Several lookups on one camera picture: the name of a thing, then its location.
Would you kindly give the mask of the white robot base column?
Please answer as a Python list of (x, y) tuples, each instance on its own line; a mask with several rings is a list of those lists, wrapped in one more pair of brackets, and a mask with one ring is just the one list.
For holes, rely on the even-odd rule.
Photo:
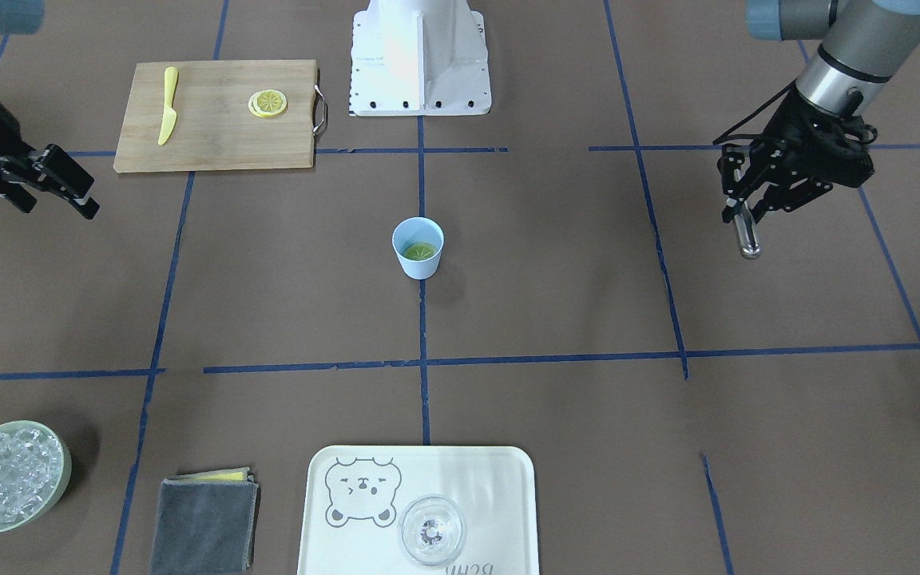
[(466, 1), (371, 1), (351, 23), (354, 117), (490, 113), (485, 19)]

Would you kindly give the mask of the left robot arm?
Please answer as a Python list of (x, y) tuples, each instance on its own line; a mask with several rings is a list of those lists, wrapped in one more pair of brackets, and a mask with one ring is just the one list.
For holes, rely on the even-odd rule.
[(716, 138), (726, 223), (795, 211), (836, 185), (863, 186), (878, 136), (863, 114), (920, 46), (920, 1), (751, 1), (746, 22), (757, 38), (820, 45), (771, 98), (776, 110), (762, 131), (733, 126)]

